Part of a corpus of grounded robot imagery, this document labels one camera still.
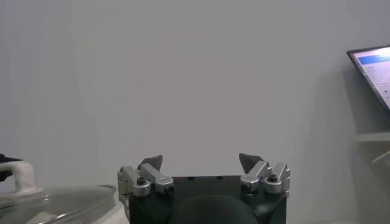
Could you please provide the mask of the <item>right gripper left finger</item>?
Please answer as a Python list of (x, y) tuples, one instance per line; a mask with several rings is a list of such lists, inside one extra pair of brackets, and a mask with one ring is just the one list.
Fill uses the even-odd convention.
[(173, 177), (160, 172), (163, 156), (145, 158), (136, 167), (124, 166), (117, 173), (118, 194), (122, 196), (147, 197), (152, 189), (158, 194), (174, 191)]

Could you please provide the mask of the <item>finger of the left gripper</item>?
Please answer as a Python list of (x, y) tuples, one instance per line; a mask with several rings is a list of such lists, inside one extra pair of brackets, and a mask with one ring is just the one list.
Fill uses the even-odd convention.
[(4, 182), (8, 177), (20, 176), (18, 164), (23, 162), (22, 159), (12, 158), (1, 154), (1, 182)]

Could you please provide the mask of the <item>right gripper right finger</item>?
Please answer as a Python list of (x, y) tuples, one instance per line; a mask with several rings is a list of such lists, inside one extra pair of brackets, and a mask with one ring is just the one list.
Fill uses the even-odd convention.
[(287, 164), (272, 165), (260, 156), (245, 153), (238, 156), (245, 173), (239, 178), (243, 192), (252, 194), (263, 186), (268, 194), (290, 194), (291, 170)]

